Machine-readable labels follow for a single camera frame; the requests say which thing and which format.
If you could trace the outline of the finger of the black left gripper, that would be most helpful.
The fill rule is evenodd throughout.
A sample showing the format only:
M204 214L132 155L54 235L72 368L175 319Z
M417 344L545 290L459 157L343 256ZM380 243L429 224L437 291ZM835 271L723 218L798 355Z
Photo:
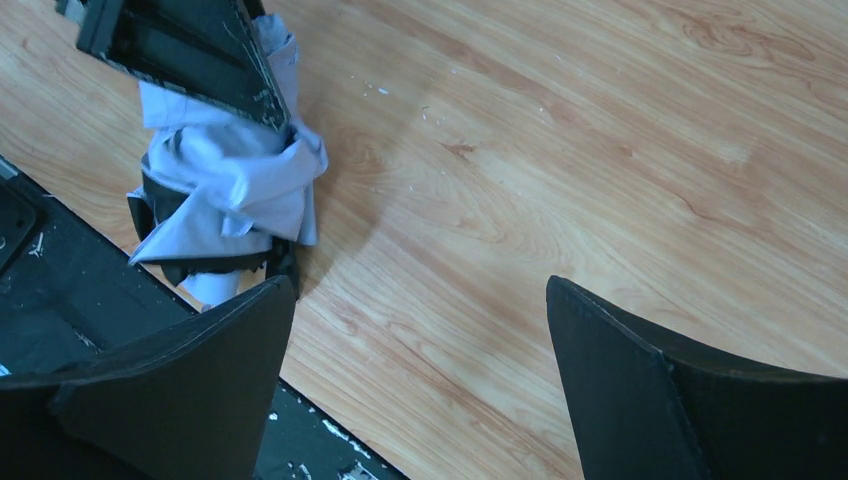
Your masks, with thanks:
M58 0L76 47L138 80L275 131L290 113L253 22L260 1Z

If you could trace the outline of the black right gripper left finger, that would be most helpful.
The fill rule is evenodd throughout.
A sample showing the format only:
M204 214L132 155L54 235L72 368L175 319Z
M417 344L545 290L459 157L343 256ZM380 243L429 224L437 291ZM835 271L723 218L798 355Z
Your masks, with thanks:
M5 479L251 479L295 310L285 276L47 374L1 381Z

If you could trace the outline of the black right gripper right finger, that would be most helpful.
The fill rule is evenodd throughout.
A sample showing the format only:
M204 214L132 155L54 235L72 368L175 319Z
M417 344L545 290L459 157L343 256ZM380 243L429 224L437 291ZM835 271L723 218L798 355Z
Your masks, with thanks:
M847 382L747 359L553 276L547 319L588 479L843 479Z

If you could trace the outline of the lavender folding umbrella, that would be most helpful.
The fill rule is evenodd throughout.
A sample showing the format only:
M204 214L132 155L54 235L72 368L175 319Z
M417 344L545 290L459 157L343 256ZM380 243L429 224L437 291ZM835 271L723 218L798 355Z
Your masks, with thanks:
M318 241L314 183L328 168L320 134L297 112L299 47L277 14L253 22L291 111L277 132L221 108L141 82L142 117L153 133L141 185L127 196L140 242L134 264L157 265L174 286L215 306L244 273Z

